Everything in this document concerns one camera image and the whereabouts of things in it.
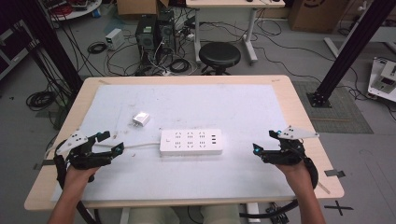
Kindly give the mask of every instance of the person's leg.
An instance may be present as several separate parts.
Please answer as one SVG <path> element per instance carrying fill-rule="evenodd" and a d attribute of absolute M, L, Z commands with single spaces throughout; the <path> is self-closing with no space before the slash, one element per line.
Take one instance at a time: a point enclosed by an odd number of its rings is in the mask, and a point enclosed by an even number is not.
<path fill-rule="evenodd" d="M 241 224 L 237 204 L 204 205 L 201 213 L 204 224 Z"/>
<path fill-rule="evenodd" d="M 131 208 L 128 224 L 179 224 L 175 211 L 170 207 Z"/>

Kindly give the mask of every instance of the floor mat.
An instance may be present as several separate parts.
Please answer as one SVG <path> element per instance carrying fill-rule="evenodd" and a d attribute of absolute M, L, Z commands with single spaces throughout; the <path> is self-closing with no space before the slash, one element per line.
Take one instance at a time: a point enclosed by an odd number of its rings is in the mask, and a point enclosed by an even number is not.
<path fill-rule="evenodd" d="M 370 125 L 344 88 L 336 88 L 329 101 L 332 108 L 317 108 L 309 104 L 306 94 L 314 92 L 316 82 L 292 82 L 312 125 L 319 133 L 373 133 Z"/>

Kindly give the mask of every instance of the black pole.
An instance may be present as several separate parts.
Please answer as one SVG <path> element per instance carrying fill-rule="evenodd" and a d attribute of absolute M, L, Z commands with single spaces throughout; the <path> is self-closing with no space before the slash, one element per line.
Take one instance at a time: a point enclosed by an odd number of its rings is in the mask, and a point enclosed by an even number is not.
<path fill-rule="evenodd" d="M 37 0 L 12 0 L 11 2 L 14 3 L 12 10 L 21 14 L 23 22 L 48 53 L 69 87 L 72 93 L 71 97 L 75 99 L 81 89 L 82 79 L 79 77 L 55 31 L 51 29 L 43 9 Z"/>
<path fill-rule="evenodd" d="M 395 6 L 396 0 L 375 0 L 370 5 L 322 83 L 314 93 L 308 93 L 313 107 L 324 106 L 328 102 L 335 87 Z"/>

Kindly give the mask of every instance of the person's right arm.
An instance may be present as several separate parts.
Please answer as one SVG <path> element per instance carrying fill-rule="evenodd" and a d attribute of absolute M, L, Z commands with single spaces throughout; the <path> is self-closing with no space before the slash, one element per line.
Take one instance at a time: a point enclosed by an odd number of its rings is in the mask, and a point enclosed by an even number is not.
<path fill-rule="evenodd" d="M 312 188 L 311 176 L 301 161 L 296 165 L 277 165 L 283 172 L 291 189 L 294 191 L 300 207 L 301 223 L 326 223 L 320 210 L 318 199 Z"/>

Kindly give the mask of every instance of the white plug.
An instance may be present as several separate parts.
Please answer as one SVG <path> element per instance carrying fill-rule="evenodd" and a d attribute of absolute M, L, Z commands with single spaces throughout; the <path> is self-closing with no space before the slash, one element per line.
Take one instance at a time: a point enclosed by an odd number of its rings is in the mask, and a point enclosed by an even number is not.
<path fill-rule="evenodd" d="M 145 112 L 140 112 L 133 118 L 134 126 L 141 125 L 145 126 L 149 122 L 149 114 Z"/>

